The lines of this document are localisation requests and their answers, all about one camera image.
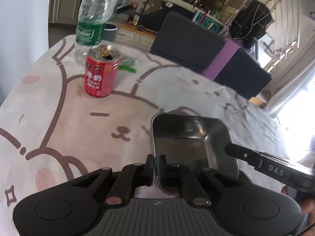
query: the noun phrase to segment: wooden countertop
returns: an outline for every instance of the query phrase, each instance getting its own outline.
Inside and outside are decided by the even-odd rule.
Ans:
[[[118,26],[118,28],[121,28],[121,29],[124,29],[124,30],[128,30],[128,31],[136,33],[136,34],[145,35],[145,36],[153,38],[153,39],[155,39],[155,37],[156,37],[156,34],[150,32],[150,31],[147,31],[147,30],[139,31],[137,29],[137,26],[134,26],[131,23],[131,21],[127,21],[126,24],[117,23],[117,26]]]

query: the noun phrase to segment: green bottle label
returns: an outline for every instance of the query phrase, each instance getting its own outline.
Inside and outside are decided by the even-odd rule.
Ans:
[[[78,22],[76,42],[88,46],[100,44],[103,37],[104,25],[105,23],[92,25],[85,22]]]

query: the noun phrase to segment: ribbed gray panel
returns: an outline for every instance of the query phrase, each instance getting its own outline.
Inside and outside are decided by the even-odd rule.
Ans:
[[[132,199],[127,207],[105,212],[85,236],[231,236],[204,209],[184,199]]]

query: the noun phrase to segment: screw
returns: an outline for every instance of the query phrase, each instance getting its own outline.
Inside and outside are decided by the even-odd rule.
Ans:
[[[209,203],[208,199],[204,197],[197,197],[193,199],[193,203],[198,206],[207,205]]]
[[[109,197],[106,199],[106,203],[110,205],[118,205],[122,202],[121,198],[119,197]]]

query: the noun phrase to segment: gray door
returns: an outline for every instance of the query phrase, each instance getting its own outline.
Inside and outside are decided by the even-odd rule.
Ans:
[[[50,3],[50,11],[53,10],[53,23],[77,24],[81,0],[50,0]]]

